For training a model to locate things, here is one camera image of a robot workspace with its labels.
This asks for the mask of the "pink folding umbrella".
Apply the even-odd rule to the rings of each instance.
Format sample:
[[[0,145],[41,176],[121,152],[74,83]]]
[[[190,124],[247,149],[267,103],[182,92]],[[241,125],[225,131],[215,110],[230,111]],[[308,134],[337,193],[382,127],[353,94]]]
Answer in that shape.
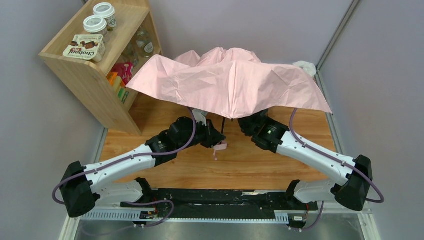
[[[314,78],[293,64],[263,63],[251,51],[214,48],[199,56],[152,56],[127,87],[151,98],[241,119],[272,107],[330,113]]]

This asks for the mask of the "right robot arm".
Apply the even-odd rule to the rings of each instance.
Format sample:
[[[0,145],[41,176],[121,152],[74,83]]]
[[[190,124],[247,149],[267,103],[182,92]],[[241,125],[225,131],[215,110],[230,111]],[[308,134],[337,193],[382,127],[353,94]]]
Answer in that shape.
[[[293,180],[286,193],[301,203],[337,202],[352,210],[362,211],[368,202],[373,172],[371,160],[359,155],[346,156],[322,147],[280,123],[263,110],[238,119],[241,131],[257,147],[290,157],[325,174],[327,180]]]

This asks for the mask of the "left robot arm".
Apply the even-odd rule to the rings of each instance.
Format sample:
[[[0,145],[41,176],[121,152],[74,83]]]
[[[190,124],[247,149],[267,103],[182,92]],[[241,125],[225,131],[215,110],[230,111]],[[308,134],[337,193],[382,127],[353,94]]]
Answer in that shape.
[[[187,148],[201,145],[210,149],[225,139],[226,136],[215,129],[209,119],[203,124],[193,118],[180,117],[169,129],[128,153],[96,164],[71,163],[55,187],[62,200],[56,198],[55,201],[65,206],[70,218],[80,217],[105,198],[101,191],[114,181],[174,160]]]

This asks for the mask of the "white crumpled plastic bag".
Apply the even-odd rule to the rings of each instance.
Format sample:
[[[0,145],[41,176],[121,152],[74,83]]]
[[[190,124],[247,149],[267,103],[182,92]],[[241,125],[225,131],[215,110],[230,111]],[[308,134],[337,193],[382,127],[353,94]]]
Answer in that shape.
[[[304,70],[307,74],[309,74],[312,78],[315,78],[316,74],[317,74],[317,68],[316,66],[311,63],[311,62],[307,62],[307,61],[297,61],[294,62],[292,64],[293,66],[296,66],[298,68],[301,68],[302,70]]]

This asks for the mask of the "pink box on shelf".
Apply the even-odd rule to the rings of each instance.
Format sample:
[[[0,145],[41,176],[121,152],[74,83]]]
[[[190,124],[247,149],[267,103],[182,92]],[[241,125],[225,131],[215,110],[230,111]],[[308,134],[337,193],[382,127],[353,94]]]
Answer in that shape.
[[[112,73],[117,73],[121,77],[123,84],[126,86],[133,78],[134,65],[131,62],[116,63],[112,69]]]

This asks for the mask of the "stack of coloured sponges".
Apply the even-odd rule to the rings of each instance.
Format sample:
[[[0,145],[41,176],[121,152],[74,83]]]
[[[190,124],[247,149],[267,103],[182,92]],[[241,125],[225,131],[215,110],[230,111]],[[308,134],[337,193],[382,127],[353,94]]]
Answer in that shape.
[[[109,72],[106,78],[120,101],[124,104],[130,93],[126,88],[123,79],[118,75],[117,72]]]

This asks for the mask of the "glass jar on shelf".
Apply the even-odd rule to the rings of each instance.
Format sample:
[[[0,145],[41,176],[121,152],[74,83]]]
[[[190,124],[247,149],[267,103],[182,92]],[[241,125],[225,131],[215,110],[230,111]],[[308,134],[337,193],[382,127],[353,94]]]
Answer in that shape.
[[[135,42],[144,58],[150,58],[154,53],[154,45],[150,34],[143,27],[140,27],[135,35]]]

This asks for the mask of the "wooden shelf unit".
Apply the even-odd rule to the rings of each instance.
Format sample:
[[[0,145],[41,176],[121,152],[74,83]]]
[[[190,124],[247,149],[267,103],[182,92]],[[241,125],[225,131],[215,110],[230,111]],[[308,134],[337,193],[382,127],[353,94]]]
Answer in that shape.
[[[39,57],[105,128],[140,136],[142,132],[130,115],[138,92],[129,89],[128,97],[122,102],[107,81],[107,74],[122,60],[122,52],[139,27],[149,32],[154,53],[162,54],[151,4],[148,0],[110,1],[116,9],[117,28],[108,34],[106,51],[99,63],[63,56],[74,36],[86,33],[83,21],[93,14],[98,3],[89,0],[44,47]]]

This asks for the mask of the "Chobani yogurt pack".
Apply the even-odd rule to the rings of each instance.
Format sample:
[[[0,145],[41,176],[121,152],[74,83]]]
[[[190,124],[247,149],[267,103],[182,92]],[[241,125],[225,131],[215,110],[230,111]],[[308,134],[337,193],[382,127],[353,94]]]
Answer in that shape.
[[[77,34],[62,55],[84,61],[102,61],[106,52],[104,36],[101,34]]]

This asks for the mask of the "white lidded cup front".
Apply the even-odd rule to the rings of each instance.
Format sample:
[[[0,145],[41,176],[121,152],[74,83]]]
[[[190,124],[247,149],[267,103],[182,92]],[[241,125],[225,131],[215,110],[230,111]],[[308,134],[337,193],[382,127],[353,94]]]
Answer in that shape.
[[[108,36],[108,29],[107,29],[107,22],[104,18],[97,16],[97,15],[91,15],[88,16],[83,21],[83,27],[84,30],[90,34],[100,34],[103,36],[103,41],[107,43],[109,41]]]

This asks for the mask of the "white lidded cup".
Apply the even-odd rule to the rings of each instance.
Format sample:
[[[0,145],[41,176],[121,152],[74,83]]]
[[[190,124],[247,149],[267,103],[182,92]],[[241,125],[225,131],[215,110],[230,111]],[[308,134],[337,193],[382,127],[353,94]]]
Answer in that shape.
[[[91,15],[88,16],[83,21],[83,27],[84,30],[90,34],[100,34],[103,36],[103,41],[107,43],[109,41],[108,36],[108,29],[107,29],[107,22],[104,18],[97,16],[97,15]]]
[[[103,18],[107,23],[107,30],[113,32],[117,26],[116,9],[109,2],[101,2],[93,7],[93,13],[96,16]]]

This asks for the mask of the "white lidded cup rear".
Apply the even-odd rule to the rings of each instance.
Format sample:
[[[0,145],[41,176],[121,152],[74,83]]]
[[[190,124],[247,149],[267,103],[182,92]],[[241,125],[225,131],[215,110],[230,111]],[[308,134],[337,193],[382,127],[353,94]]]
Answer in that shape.
[[[107,23],[107,30],[113,32],[117,26],[116,9],[109,2],[101,2],[93,7],[93,13],[96,16],[103,18]]]

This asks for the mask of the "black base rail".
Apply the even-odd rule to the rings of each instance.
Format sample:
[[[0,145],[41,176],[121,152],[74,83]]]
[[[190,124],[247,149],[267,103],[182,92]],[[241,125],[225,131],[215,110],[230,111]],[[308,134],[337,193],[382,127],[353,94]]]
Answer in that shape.
[[[301,220],[288,218],[296,228],[305,226],[310,211],[319,210],[316,202],[302,203],[280,190],[159,188],[134,204],[125,201],[120,205],[141,208],[144,203],[153,203],[159,217],[173,209],[172,218],[186,219],[270,220],[276,211],[299,211]]]

